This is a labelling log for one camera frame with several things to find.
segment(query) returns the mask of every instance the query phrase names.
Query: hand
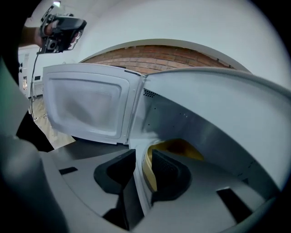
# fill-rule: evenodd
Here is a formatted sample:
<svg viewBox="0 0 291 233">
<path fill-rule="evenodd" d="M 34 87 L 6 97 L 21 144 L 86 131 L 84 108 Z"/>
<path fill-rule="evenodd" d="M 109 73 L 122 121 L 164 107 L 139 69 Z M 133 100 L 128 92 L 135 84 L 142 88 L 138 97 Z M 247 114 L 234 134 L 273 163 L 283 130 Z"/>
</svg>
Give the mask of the hand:
<svg viewBox="0 0 291 233">
<path fill-rule="evenodd" d="M 51 35 L 53 33 L 53 29 L 56 28 L 58 21 L 54 21 L 50 24 L 48 24 L 45 27 L 45 34 L 46 35 Z M 74 43 L 76 40 L 76 37 L 78 36 L 79 33 L 76 33 L 74 38 L 72 39 L 71 43 Z M 36 27 L 35 28 L 35 32 L 34 32 L 34 44 L 38 45 L 39 47 L 42 46 L 42 38 L 40 37 L 40 28 Z"/>
</svg>

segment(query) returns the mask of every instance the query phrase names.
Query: person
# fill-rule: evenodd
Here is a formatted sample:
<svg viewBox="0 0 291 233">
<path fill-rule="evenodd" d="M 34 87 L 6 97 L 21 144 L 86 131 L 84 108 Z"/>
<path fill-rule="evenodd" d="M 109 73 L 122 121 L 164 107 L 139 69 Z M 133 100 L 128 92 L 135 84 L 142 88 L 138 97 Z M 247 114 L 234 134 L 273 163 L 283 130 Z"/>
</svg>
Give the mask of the person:
<svg viewBox="0 0 291 233">
<path fill-rule="evenodd" d="M 13 36 L 10 36 L 9 41 L 7 41 L 7 44 L 10 44 L 11 46 L 7 46 L 10 49 L 14 49 L 13 51 L 6 52 L 4 49 L 3 51 L 3 58 L 4 62 L 10 71 L 13 79 L 17 84 L 18 83 L 18 47 L 23 47 L 23 46 L 29 46 L 29 45 L 38 45 L 41 47 L 42 45 L 42 38 L 40 37 L 40 28 L 39 27 L 26 27 L 23 26 L 23 24 L 18 24 L 22 26 L 22 30 L 18 30 L 18 32 L 21 32 L 21 35 L 16 35 L 17 30 L 11 32 L 11 34 L 14 33 Z M 56 27 L 56 21 L 50 23 L 45 27 L 45 33 L 47 35 L 52 34 L 52 30 L 54 27 Z M 31 114 L 28 112 L 25 114 L 19 129 L 17 131 L 17 137 L 20 139 L 27 140 L 35 145 L 35 147 L 39 151 L 44 151 L 44 152 L 50 152 L 54 150 L 53 146 L 50 144 L 49 140 L 45 136 L 45 134 L 38 128 L 38 126 L 34 123 L 33 118 Z"/>
</svg>

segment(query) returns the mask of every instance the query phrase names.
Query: open microwave door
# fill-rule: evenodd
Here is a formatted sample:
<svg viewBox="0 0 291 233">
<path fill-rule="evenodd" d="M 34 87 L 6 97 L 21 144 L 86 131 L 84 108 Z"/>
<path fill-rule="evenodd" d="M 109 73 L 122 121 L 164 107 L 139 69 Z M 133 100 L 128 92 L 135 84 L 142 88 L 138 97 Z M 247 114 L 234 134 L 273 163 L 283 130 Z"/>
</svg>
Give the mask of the open microwave door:
<svg viewBox="0 0 291 233">
<path fill-rule="evenodd" d="M 105 143 L 126 143 L 142 75 L 95 64 L 44 68 L 44 101 L 54 129 Z"/>
<path fill-rule="evenodd" d="M 144 88 L 218 127 L 283 189 L 291 169 L 291 93 L 287 89 L 250 73 L 204 67 L 150 74 Z M 204 132 L 205 139 L 209 133 Z"/>
</svg>

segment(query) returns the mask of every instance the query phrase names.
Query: red brick wall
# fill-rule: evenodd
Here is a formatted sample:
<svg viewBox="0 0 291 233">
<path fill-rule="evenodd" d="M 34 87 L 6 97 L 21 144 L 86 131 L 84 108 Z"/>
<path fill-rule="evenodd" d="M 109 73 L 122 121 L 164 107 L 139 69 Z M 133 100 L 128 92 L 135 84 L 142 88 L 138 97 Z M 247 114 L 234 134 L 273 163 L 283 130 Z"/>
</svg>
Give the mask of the red brick wall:
<svg viewBox="0 0 291 233">
<path fill-rule="evenodd" d="M 142 74 L 194 66 L 230 67 L 197 51 L 172 46 L 136 46 L 94 56 L 84 63 L 125 66 Z"/>
</svg>

